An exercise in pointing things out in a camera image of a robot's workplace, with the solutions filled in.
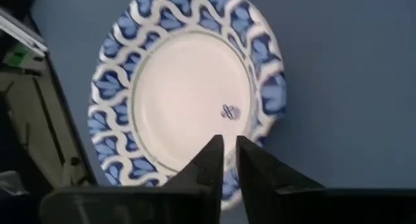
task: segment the blue patterned border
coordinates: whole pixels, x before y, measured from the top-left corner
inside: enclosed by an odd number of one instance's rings
[[[192,9],[195,3],[198,11]],[[146,29],[150,23],[160,30]],[[161,186],[173,176],[159,171],[135,140],[127,102],[133,76],[146,53],[166,35],[187,27],[217,34],[246,62],[254,91],[259,93],[249,135],[252,141],[262,146],[270,125],[285,113],[286,85],[276,41],[247,0],[133,0],[101,47],[88,111],[97,159],[114,186]],[[224,172],[224,208],[239,200],[238,181],[235,167]]]

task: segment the plate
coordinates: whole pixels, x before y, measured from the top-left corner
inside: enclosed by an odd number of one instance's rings
[[[224,137],[222,208],[241,199],[235,140],[262,146],[286,104],[277,41],[247,0],[133,0],[106,37],[88,126],[114,186],[162,186]]]

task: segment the white wave pattern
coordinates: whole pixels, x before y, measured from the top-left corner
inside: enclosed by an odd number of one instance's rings
[[[150,6],[151,15],[148,17],[144,17],[140,14],[139,8],[140,5],[137,1],[133,0],[129,5],[129,10],[127,11],[130,15],[131,19],[134,20],[135,23],[140,25],[137,35],[135,38],[125,38],[123,36],[122,30],[120,29],[120,25],[115,23],[112,26],[112,36],[114,39],[122,45],[121,48],[117,51],[115,57],[109,57],[105,54],[104,48],[100,49],[99,52],[99,59],[101,63],[97,66],[97,70],[94,73],[92,78],[92,104],[88,110],[88,116],[90,118],[97,112],[104,112],[106,113],[106,124],[108,125],[108,129],[102,130],[97,132],[92,136],[92,141],[94,144],[100,142],[102,139],[112,136],[117,139],[116,141],[116,151],[117,154],[109,155],[106,157],[102,163],[101,167],[104,171],[108,170],[110,166],[117,162],[122,164],[122,168],[118,174],[118,180],[120,181],[119,185],[123,186],[135,186],[147,183],[149,180],[158,180],[158,185],[163,185],[168,179],[167,176],[172,176],[171,171],[164,171],[163,168],[158,168],[156,166],[155,171],[150,171],[149,173],[143,174],[143,176],[139,177],[138,179],[132,179],[129,174],[134,170],[132,158],[140,158],[144,157],[147,158],[150,162],[153,162],[151,159],[151,155],[148,155],[146,150],[138,150],[130,152],[126,149],[127,145],[127,137],[125,135],[126,132],[131,131],[132,127],[130,123],[126,125],[120,125],[117,122],[117,113],[112,109],[112,107],[120,104],[126,97],[130,95],[132,92],[132,81],[134,79],[129,79],[129,76],[120,64],[127,61],[128,56],[134,52],[140,55],[142,58],[145,58],[150,52],[151,49],[142,49],[140,46],[146,43],[148,33],[149,32],[156,32],[160,38],[158,39],[157,43],[163,42],[166,38],[170,36],[170,33],[158,26],[158,23],[161,20],[161,10],[162,9],[169,9],[171,13],[185,26],[180,29],[181,31],[189,30],[189,29],[198,29],[201,31],[208,31],[200,26],[198,23],[200,21],[200,8],[204,7],[208,10],[210,15],[212,15],[213,19],[222,26],[222,30],[220,36],[224,39],[225,42],[228,42],[228,35],[231,35],[235,38],[237,46],[241,49],[241,51],[245,55],[250,55],[253,53],[252,47],[252,40],[256,36],[261,34],[267,34],[270,36],[270,41],[268,43],[268,50],[276,55],[279,60],[274,60],[269,62],[268,64],[263,64],[261,68],[261,72],[257,79],[253,80],[255,83],[255,96],[257,99],[257,115],[256,119],[259,122],[251,129],[248,137],[254,142],[257,142],[259,137],[265,136],[268,132],[271,123],[276,120],[276,116],[270,116],[265,114],[262,109],[262,98],[261,98],[261,86],[263,83],[270,77],[275,74],[281,73],[283,71],[283,64],[281,62],[281,56],[279,49],[277,47],[277,41],[270,30],[270,27],[265,23],[265,19],[259,13],[259,11],[254,8],[251,4],[249,5],[248,13],[250,15],[250,19],[253,21],[253,25],[246,31],[246,46],[243,45],[241,40],[239,39],[239,35],[237,34],[236,30],[233,29],[230,25],[232,24],[231,12],[232,10],[237,7],[242,2],[248,3],[247,0],[227,0],[224,5],[224,17],[218,15],[217,11],[215,10],[212,3],[209,0],[192,0],[190,3],[190,10],[191,12],[197,14],[191,14],[190,17],[184,16],[180,9],[171,1],[169,0],[152,0]],[[252,68],[250,73],[252,73],[252,77],[256,77],[254,67],[255,64],[253,63],[250,56],[246,56],[244,59],[244,65],[246,68]],[[99,81],[103,76],[105,76],[106,72],[112,71],[117,74],[117,78],[120,84],[123,86],[123,89],[119,92],[116,92],[110,99],[103,99],[100,96],[99,88],[94,84],[94,81]],[[230,208],[232,205],[241,199],[241,192],[239,189],[233,191],[233,194],[230,195],[227,199],[223,199],[222,207],[223,208]]]

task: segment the plate center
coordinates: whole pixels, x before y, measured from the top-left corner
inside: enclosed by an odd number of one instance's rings
[[[249,125],[250,83],[239,56],[221,39],[188,33],[143,62],[133,86],[131,118],[159,164],[179,171],[215,134],[224,154]]]

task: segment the blue wall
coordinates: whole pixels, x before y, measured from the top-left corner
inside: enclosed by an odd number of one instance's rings
[[[416,187],[416,0],[250,1],[278,38],[288,83],[287,118],[266,148],[327,186]],[[98,49],[129,2],[37,0],[32,11],[88,151]],[[242,207],[224,222],[244,223]]]

